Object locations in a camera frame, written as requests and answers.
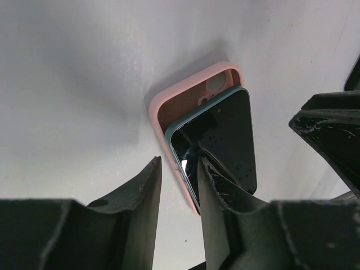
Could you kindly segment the black phone case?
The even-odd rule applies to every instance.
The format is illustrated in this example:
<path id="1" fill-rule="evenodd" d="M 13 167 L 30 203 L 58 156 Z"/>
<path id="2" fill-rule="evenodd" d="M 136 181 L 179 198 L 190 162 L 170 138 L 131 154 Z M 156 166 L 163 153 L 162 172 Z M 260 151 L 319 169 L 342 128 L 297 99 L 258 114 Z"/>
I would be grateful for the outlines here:
<path id="1" fill-rule="evenodd" d="M 346 82 L 344 85 L 344 91 L 358 91 L 360 84 L 360 56 L 358 56 L 356 63 L 354 64 Z"/>

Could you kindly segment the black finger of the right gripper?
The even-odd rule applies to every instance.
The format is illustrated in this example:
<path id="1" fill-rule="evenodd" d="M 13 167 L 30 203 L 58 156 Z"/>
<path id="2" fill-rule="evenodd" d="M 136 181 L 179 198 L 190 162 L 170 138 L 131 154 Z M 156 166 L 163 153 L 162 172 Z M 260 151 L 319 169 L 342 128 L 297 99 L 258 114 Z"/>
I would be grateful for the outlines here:
<path id="1" fill-rule="evenodd" d="M 359 91 L 315 94 L 293 116 L 289 127 L 359 198 Z"/>

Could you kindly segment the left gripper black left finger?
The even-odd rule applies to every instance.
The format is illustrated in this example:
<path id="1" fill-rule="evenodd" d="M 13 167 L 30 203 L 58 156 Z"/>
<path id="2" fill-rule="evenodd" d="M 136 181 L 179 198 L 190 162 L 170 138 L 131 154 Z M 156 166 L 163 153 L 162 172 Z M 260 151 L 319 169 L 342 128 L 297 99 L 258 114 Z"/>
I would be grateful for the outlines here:
<path id="1" fill-rule="evenodd" d="M 151 269 L 161 157 L 107 195 L 1 200 L 2 269 Z"/>

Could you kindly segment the pink phone case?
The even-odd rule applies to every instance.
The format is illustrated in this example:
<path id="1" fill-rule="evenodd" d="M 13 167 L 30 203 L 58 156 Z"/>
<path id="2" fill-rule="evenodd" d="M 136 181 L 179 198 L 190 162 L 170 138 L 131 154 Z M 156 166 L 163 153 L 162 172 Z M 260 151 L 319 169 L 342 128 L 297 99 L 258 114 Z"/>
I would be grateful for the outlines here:
<path id="1" fill-rule="evenodd" d="M 215 91 L 210 86 L 210 79 L 221 73 L 225 74 L 225 83 L 219 91 Z M 221 61 L 162 90 L 153 97 L 149 104 L 148 114 L 152 126 L 190 208 L 197 215 L 199 211 L 195 199 L 191 197 L 190 191 L 182 179 L 181 171 L 165 139 L 165 131 L 173 122 L 200 106 L 204 99 L 210 100 L 231 86 L 242 85 L 243 79 L 240 68 L 228 61 Z"/>

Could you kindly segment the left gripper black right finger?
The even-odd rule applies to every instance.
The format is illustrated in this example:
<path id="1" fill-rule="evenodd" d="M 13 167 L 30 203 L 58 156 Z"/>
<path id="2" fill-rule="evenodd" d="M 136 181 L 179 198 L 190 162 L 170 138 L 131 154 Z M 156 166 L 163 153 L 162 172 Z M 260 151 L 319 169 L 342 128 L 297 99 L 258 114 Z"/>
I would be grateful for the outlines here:
<path id="1" fill-rule="evenodd" d="M 358 269 L 359 201 L 264 202 L 198 163 L 207 269 Z"/>

